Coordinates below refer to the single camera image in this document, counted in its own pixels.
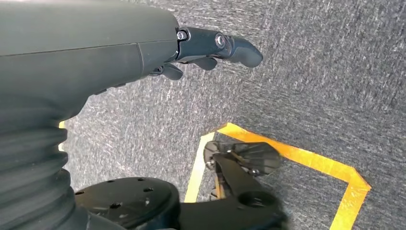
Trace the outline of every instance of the floor marking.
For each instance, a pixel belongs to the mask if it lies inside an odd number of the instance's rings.
[[[204,169],[206,165],[203,159],[203,151],[207,142],[214,139],[214,132],[206,134],[200,138],[199,147],[196,152],[188,190],[186,190],[185,203],[194,203],[199,194],[200,184],[202,183]]]
[[[243,142],[267,142],[283,157],[347,182],[347,189],[341,199],[330,230],[352,229],[364,199],[371,189],[371,186],[358,174],[355,168],[316,153],[249,132],[232,123],[227,123],[215,131]],[[185,203],[196,202],[205,168],[203,162],[204,146],[208,141],[213,140],[213,138],[214,132],[201,137],[186,192]]]
[[[371,186],[351,166],[316,153],[289,146],[227,123],[217,132],[243,142],[267,142],[282,156],[348,183],[330,230],[350,230]]]
[[[61,122],[59,123],[59,128],[65,128],[65,121],[61,121]],[[63,143],[60,143],[60,144],[58,145],[58,148],[59,148],[59,151],[63,151]]]

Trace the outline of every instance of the robotic hand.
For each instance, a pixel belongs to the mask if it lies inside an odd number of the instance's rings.
[[[124,229],[75,202],[59,122],[110,87],[148,75],[180,79],[174,62],[210,70],[216,59],[250,68],[262,61],[243,38],[179,27],[168,11],[113,0],[2,0],[0,31],[2,230]]]
[[[249,41],[218,31],[181,27],[177,29],[177,38],[179,49],[170,62],[193,63],[204,70],[212,70],[217,65],[215,58],[240,62],[250,68],[258,66],[263,59]],[[183,72],[169,63],[155,68],[150,75],[165,75],[171,80],[179,80]]]

